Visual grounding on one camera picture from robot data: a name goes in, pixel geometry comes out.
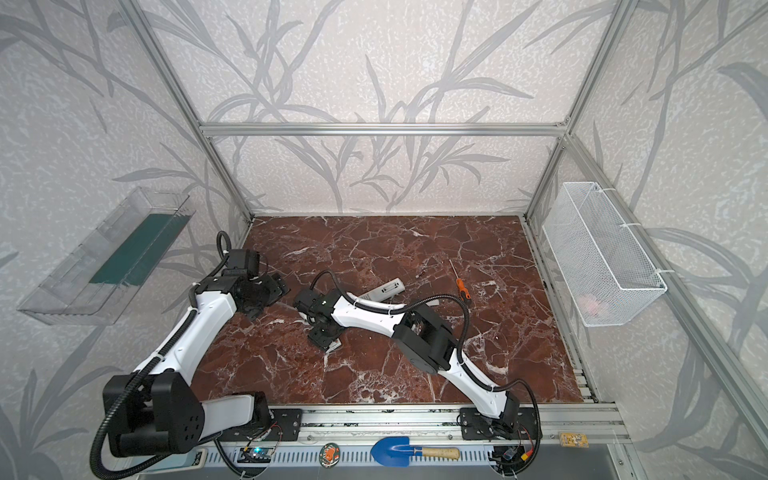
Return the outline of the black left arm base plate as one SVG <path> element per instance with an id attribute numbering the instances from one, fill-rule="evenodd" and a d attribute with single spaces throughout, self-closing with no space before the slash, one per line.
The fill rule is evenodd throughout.
<path id="1" fill-rule="evenodd" d="M 257 421 L 257 429 L 249 436 L 255 442 L 295 442 L 299 438 L 303 410 L 279 408 Z"/>

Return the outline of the orange handled screwdriver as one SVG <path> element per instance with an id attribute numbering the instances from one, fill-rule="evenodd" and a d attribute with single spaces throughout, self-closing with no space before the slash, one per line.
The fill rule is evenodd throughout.
<path id="1" fill-rule="evenodd" d="M 471 298 L 470 292 L 469 292 L 468 288 L 466 287 L 465 282 L 463 281 L 463 279 L 458 275 L 458 272 L 457 272 L 457 270 L 456 270 L 456 268 L 455 268 L 455 266 L 453 264 L 453 261 L 450 260 L 449 264 L 450 264 L 450 266 L 451 266 L 451 268 L 452 268 L 452 270 L 454 272 L 454 275 L 456 276 L 456 285 L 457 285 L 457 290 L 458 290 L 459 296 L 460 296 L 460 298 L 462 299 L 462 301 L 465 304 L 469 305 L 472 302 L 472 298 Z"/>

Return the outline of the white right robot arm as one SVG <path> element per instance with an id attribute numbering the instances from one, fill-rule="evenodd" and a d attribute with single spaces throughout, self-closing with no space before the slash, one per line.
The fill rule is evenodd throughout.
<path id="1" fill-rule="evenodd" d="M 471 326 L 465 300 L 436 294 L 411 304 L 363 299 L 341 287 L 335 273 L 324 270 L 295 297 L 294 308 L 311 326 L 310 341 L 323 351 L 348 329 L 361 329 L 392 340 L 418 370 L 439 375 L 474 405 L 468 439 L 541 441 L 536 397 L 523 379 L 499 385 L 464 353 Z"/>

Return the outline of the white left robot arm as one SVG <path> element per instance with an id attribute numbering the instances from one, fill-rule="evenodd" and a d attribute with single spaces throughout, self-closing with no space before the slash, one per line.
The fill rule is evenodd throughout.
<path id="1" fill-rule="evenodd" d="M 229 429 L 255 434 L 269 429 L 263 393 L 202 401 L 191 388 L 197 367 L 229 320 L 238 313 L 255 320 L 289 291 L 278 274 L 260 271 L 257 252 L 233 248 L 226 232 L 218 232 L 216 247 L 220 261 L 190 287 L 186 314 L 133 372 L 105 385 L 105 417 L 89 455 L 97 478 L 131 477 L 216 441 Z"/>

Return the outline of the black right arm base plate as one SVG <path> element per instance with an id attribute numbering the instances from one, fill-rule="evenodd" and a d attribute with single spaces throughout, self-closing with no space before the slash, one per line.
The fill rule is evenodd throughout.
<path id="1" fill-rule="evenodd" d="M 463 440 L 538 441 L 538 420 L 532 407 L 522 407 L 510 422 L 485 417 L 475 408 L 461 408 L 458 417 Z"/>

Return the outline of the white remote control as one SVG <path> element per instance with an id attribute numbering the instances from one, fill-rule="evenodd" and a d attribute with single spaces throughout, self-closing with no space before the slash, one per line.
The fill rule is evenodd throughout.
<path id="1" fill-rule="evenodd" d="M 396 278 L 383 285 L 380 285 L 378 287 L 375 287 L 369 290 L 368 292 L 362 294 L 361 298 L 365 300 L 373 301 L 373 302 L 382 303 L 400 293 L 403 293 L 404 291 L 405 291 L 404 283 L 399 278 Z"/>

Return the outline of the white remote with coloured buttons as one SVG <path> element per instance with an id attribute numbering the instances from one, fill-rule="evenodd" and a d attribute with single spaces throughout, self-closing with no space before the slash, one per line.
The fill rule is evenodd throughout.
<path id="1" fill-rule="evenodd" d="M 328 349 L 326 350 L 326 352 L 330 353 L 330 352 L 332 352 L 332 351 L 334 351 L 334 350 L 336 350 L 336 349 L 338 349 L 340 347 L 341 347 L 341 341 L 339 339 L 336 339 L 336 340 L 332 341 L 329 344 Z"/>

